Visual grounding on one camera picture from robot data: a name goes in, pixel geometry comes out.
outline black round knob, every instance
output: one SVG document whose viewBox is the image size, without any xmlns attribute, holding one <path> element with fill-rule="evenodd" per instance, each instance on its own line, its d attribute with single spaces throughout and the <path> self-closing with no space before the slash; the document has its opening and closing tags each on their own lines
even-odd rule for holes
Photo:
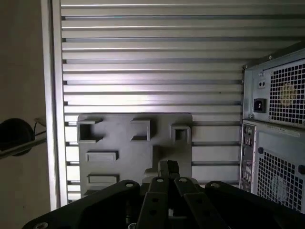
<svg viewBox="0 0 305 229">
<path fill-rule="evenodd" d="M 264 148 L 259 147 L 259 148 L 258 148 L 258 153 L 259 153 L 259 154 L 263 154 L 263 153 L 264 153 Z"/>
<path fill-rule="evenodd" d="M 10 149 L 35 140 L 35 133 L 27 122 L 19 118 L 10 118 L 0 124 L 0 151 Z M 13 156 L 21 156 L 26 149 Z"/>
</svg>

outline power supply fan grille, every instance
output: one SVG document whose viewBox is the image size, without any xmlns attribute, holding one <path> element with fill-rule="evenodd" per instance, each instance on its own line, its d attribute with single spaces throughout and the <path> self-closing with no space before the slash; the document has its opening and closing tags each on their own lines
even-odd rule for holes
<svg viewBox="0 0 305 229">
<path fill-rule="evenodd" d="M 295 165 L 270 153 L 259 158 L 257 194 L 301 211 L 303 180 L 295 176 Z"/>
<path fill-rule="evenodd" d="M 305 119 L 305 64 L 273 71 L 270 84 L 271 120 L 302 124 Z"/>
</svg>

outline power supply unit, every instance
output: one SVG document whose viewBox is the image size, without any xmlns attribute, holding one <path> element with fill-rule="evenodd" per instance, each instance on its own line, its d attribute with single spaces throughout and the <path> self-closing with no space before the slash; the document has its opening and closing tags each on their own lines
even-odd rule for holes
<svg viewBox="0 0 305 229">
<path fill-rule="evenodd" d="M 305 130 L 244 121 L 240 188 L 305 213 Z"/>
<path fill-rule="evenodd" d="M 305 42 L 244 66 L 243 119 L 305 128 Z"/>
</svg>

